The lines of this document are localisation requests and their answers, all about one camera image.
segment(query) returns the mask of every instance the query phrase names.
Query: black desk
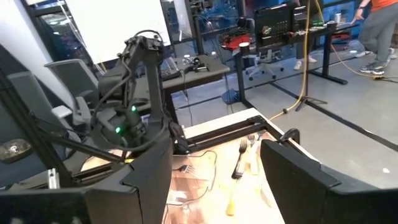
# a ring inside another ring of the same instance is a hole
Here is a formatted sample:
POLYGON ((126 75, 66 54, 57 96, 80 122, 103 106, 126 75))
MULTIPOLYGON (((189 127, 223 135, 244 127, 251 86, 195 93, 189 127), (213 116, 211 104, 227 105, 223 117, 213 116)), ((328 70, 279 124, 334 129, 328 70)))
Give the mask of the black desk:
MULTIPOLYGON (((172 93, 182 91, 195 86, 200 86, 203 84, 218 81, 223 78, 224 74, 229 72, 229 67, 223 65, 221 62, 214 60, 207 55, 200 55, 198 58, 206 63, 209 72, 188 72, 183 74, 182 77, 173 78, 163 82, 163 89, 166 102, 166 110, 170 113, 174 122, 178 124, 177 114, 175 113, 175 107, 173 103, 172 93)), ((188 65, 182 63, 183 58, 176 58, 177 67, 181 70, 185 69, 188 65)), ((146 98, 149 99, 149 90, 147 78, 138 78, 136 85, 136 92, 134 97, 136 98, 146 98)), ((138 107, 140 114, 150 113, 150 102, 144 106, 138 107)))
POLYGON ((329 75, 329 63, 330 63, 330 53, 331 53, 331 36, 335 33, 339 33, 342 32, 344 30, 347 29, 352 29, 354 27, 359 26, 358 24, 343 24, 340 26, 337 26, 336 31, 334 32, 330 32, 325 34, 325 43, 323 44, 323 61, 322 61, 322 72, 318 72, 315 69, 313 70, 309 70, 308 72, 312 75, 345 85, 347 84, 347 80, 341 79, 341 78, 337 78, 337 77, 333 77, 331 75, 329 75))

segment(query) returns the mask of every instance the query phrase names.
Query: table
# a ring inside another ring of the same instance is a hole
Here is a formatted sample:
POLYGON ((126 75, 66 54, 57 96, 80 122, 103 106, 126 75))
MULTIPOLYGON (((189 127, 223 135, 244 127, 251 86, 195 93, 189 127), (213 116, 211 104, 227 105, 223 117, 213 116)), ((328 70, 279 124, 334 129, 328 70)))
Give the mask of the table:
MULTIPOLYGON (((257 115, 262 116, 256 109, 251 108, 185 128, 184 132, 186 137, 190 138, 257 115)), ((274 124, 271 122, 270 124, 282 133, 274 124)), ((275 140, 268 133, 265 133, 263 138, 275 140)), ((206 151, 217 153, 216 177, 211 190, 208 190, 211 181, 208 181, 207 184, 205 180, 198 178, 197 174, 201 174, 201 172, 195 171, 193 173, 195 175, 193 175, 189 172, 173 171, 168 205, 165 208, 164 223, 284 223, 276 201, 272 196, 271 189, 266 182, 265 173, 259 160, 257 160, 259 162, 258 175, 252 175, 250 171, 245 170, 244 177, 238 183, 231 179, 231 174, 239 155, 239 143, 242 139, 246 140, 246 137, 193 154, 193 156, 198 156, 206 151), (235 198, 236 208, 234 215, 228 216, 226 209, 232 192, 234 192, 233 197, 235 198), (181 205, 187 200, 195 201, 181 205)), ((297 143, 294 144, 305 155, 315 159, 297 143)), ((211 158, 214 158, 212 153, 208 153, 207 157, 204 156, 200 159, 175 156, 173 169, 178 169, 183 164, 190 164, 195 168, 194 170, 205 170, 205 174, 212 174, 209 169, 206 169, 209 165, 213 167, 213 161, 209 162, 211 158)))
MULTIPOLYGON (((178 124, 177 114, 173 103, 172 93, 186 90, 195 86, 215 82, 222 79, 223 75, 229 72, 229 67, 223 65, 221 62, 214 60, 207 55, 199 55, 198 58, 207 64, 209 71, 202 72, 188 72, 182 74, 181 77, 173 78, 163 82, 164 97, 166 102, 166 110, 170 113, 174 122, 178 124)), ((184 70, 188 65, 182 63, 183 58, 176 58, 177 67, 184 70)), ((150 99, 147 78, 136 79, 136 92, 134 97, 150 99)), ((141 114, 148 114, 150 111, 150 102, 144 106, 138 107, 141 114)))
MULTIPOLYGON (((325 34, 321 34, 325 36, 325 44, 323 45, 323 62, 322 62, 322 72, 316 71, 316 69, 309 70, 308 73, 311 73, 312 75, 316 75, 318 77, 337 82, 339 84, 345 85, 348 82, 346 80, 333 77, 329 75, 329 63, 330 63, 330 53, 331 53, 331 36, 337 32, 342 32, 347 29, 352 29, 356 26, 359 26, 358 24, 340 24, 337 26, 336 30, 333 32, 326 32, 325 34)), ((251 45, 250 46, 250 52, 251 54, 256 54, 256 47, 251 45)), ((244 89, 244 79, 243 79, 243 56, 240 53, 240 51, 236 50, 233 52, 233 57, 235 60, 236 64, 236 75, 238 77, 238 88, 239 88, 239 99, 241 103, 243 103, 246 107, 251 108, 252 104, 248 102, 246 99, 245 95, 245 89, 244 89)))

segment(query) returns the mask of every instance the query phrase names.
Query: yellow cable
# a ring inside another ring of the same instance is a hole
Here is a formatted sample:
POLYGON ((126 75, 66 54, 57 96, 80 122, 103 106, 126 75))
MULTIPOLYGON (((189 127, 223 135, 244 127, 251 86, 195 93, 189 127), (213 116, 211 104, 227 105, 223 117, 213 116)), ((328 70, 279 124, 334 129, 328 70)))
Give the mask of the yellow cable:
MULTIPOLYGON (((319 12, 319 16, 320 19, 322 20, 323 23, 325 23, 325 20, 323 19, 323 14, 322 14, 322 10, 321 7, 319 5, 318 0, 315 0, 315 3, 317 4, 317 8, 318 8, 318 12, 319 12)), ((307 39, 308 39, 308 28, 309 28, 309 20, 310 20, 310 13, 309 13, 309 9, 310 9, 310 0, 308 1, 308 6, 307 6, 307 23, 306 23, 306 33, 305 33, 305 38, 304 38, 304 76, 303 76, 303 84, 302 84, 302 91, 300 92, 300 95, 298 96, 297 101, 289 108, 286 109, 286 111, 280 112, 279 114, 273 116, 272 118, 270 118, 270 121, 272 121, 275 118, 278 118, 279 116, 282 116, 283 114, 286 114, 289 110, 291 110, 292 108, 294 108, 302 99, 303 94, 304 94, 304 89, 305 89, 305 81, 307 78, 307 60, 308 60, 308 55, 307 55, 307 39)), ((347 64, 345 64, 345 62, 340 58, 340 56, 338 55, 337 50, 335 49, 335 47, 332 45, 331 48, 333 49, 333 51, 336 53, 336 56, 338 58, 338 60, 350 71, 352 71, 354 74, 356 75, 361 75, 363 77, 369 77, 372 79, 376 79, 379 77, 382 77, 382 75, 367 75, 367 74, 362 74, 359 73, 355 70, 353 70, 352 68, 350 68, 347 64)))

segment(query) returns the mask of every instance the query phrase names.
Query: white wall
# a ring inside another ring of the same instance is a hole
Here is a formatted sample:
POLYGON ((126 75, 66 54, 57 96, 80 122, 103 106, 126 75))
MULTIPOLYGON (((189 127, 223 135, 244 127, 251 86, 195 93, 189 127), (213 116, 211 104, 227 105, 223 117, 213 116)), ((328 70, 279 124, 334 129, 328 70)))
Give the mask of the white wall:
POLYGON ((43 66, 52 59, 20 0, 0 0, 0 44, 62 101, 72 106, 68 90, 43 66))

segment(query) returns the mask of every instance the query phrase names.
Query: shoe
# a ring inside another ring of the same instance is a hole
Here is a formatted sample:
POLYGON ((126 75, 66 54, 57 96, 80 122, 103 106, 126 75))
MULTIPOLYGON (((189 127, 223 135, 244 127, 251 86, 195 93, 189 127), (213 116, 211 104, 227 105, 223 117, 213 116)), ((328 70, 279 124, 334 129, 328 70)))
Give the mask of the shoe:
POLYGON ((382 75, 384 74, 384 66, 376 66, 376 63, 373 62, 367 66, 363 66, 359 71, 363 73, 372 73, 373 75, 382 75))
POLYGON ((309 63, 316 63, 317 60, 315 58, 311 57, 311 56, 308 56, 308 62, 309 63))
POLYGON ((298 61, 296 62, 296 65, 294 65, 293 69, 296 70, 296 71, 297 71, 297 70, 300 70, 301 65, 302 65, 301 60, 298 60, 298 61))
POLYGON ((362 51, 362 52, 356 54, 355 57, 360 58, 360 57, 363 57, 363 56, 368 55, 368 54, 370 54, 370 53, 372 53, 372 52, 367 51, 367 50, 364 50, 364 51, 362 51))
POLYGON ((397 56, 394 55, 394 53, 395 53, 395 49, 393 49, 393 48, 388 49, 388 55, 389 55, 390 59, 397 59, 397 56))

